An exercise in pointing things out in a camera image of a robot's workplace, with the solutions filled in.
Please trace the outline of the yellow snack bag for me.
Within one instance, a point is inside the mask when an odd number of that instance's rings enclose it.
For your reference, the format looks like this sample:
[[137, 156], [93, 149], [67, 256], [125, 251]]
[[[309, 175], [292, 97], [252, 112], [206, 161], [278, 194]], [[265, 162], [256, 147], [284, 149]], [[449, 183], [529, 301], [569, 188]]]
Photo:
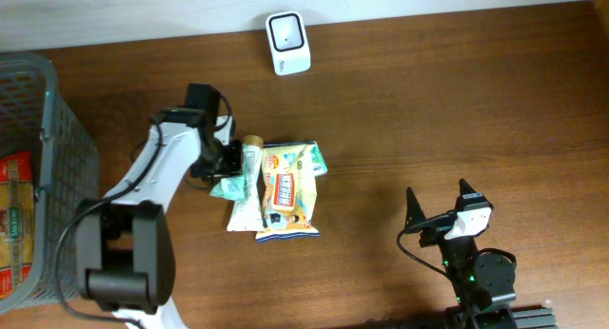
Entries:
[[300, 142], [263, 148], [263, 228], [256, 233], [256, 242], [320, 235], [312, 224], [317, 200], [314, 147], [312, 142]]

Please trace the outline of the white barcode scanner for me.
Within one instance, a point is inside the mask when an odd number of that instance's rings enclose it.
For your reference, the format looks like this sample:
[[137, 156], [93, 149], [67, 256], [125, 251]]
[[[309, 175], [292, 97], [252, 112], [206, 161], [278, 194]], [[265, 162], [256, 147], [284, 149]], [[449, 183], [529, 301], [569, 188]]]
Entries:
[[294, 10], [270, 14], [265, 30], [274, 71], [279, 76], [305, 72], [311, 52], [302, 15]]

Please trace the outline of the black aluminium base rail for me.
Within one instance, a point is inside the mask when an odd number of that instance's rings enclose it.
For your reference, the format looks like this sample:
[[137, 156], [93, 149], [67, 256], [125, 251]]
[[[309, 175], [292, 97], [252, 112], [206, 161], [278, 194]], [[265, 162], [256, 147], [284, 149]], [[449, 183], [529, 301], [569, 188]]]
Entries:
[[509, 306], [466, 315], [460, 308], [379, 325], [390, 329], [558, 329], [552, 308], [513, 309]]

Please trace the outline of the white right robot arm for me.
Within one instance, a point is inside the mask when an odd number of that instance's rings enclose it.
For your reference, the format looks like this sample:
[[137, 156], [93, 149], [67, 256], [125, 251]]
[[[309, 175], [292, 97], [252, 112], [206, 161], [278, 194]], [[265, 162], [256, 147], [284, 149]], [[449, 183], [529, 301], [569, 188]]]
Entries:
[[422, 248], [436, 246], [442, 268], [424, 261], [407, 249], [403, 253], [447, 278], [459, 303], [471, 310], [487, 310], [516, 299], [516, 257], [497, 248], [479, 249], [476, 238], [489, 228], [494, 205], [466, 180], [459, 180], [455, 205], [427, 218], [412, 188], [406, 189], [406, 216], [400, 236], [418, 234]]

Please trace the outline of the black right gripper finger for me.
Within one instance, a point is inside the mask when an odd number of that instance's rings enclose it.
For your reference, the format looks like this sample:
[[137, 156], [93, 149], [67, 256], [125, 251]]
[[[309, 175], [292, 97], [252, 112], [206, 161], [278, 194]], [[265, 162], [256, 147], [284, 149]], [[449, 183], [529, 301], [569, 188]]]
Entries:
[[459, 210], [472, 210], [483, 206], [483, 194], [476, 191], [464, 178], [459, 179], [460, 196], [457, 199]]
[[419, 201], [411, 187], [406, 189], [406, 202], [407, 209], [404, 226], [413, 227], [424, 223], [426, 221], [426, 217], [424, 216]]

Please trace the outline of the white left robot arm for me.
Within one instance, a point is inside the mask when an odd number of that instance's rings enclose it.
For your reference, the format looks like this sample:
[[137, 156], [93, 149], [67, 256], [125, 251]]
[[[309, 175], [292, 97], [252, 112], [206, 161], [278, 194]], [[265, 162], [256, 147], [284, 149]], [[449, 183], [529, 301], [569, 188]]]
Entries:
[[126, 176], [100, 200], [77, 208], [76, 284], [103, 318], [135, 328], [183, 328], [171, 297], [176, 264], [167, 210], [185, 176], [216, 184], [242, 172], [226, 97], [191, 84], [182, 106], [151, 119], [144, 147]]

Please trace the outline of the small green tissue pack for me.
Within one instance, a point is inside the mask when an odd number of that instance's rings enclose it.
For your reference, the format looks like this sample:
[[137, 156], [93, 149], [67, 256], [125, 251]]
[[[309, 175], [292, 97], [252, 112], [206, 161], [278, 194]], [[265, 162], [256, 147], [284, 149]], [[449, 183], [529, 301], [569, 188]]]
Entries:
[[314, 143], [310, 149], [311, 163], [313, 165], [313, 174], [315, 177], [320, 177], [328, 172], [326, 162], [322, 151], [317, 143]]

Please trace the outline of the teal wipes packet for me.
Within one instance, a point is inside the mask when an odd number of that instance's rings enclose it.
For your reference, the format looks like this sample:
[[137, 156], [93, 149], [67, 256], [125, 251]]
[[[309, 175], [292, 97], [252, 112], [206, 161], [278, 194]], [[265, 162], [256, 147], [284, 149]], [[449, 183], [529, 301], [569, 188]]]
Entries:
[[229, 201], [242, 201], [246, 197], [245, 185], [243, 175], [226, 177], [212, 187], [209, 195]]

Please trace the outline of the white tube gold cap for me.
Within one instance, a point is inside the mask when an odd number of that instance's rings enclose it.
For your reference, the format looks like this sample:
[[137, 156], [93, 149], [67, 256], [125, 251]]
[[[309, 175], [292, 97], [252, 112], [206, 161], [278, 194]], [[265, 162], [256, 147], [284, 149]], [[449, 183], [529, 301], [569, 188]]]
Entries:
[[243, 144], [245, 197], [234, 203], [227, 230], [258, 232], [264, 229], [258, 193], [264, 140], [256, 135], [246, 135]]

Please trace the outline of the red spaghetti packet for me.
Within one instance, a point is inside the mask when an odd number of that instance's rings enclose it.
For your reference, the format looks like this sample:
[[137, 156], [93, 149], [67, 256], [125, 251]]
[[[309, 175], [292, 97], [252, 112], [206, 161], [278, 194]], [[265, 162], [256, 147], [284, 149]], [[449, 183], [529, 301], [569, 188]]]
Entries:
[[1, 299], [29, 275], [34, 253], [35, 204], [30, 152], [1, 160]]

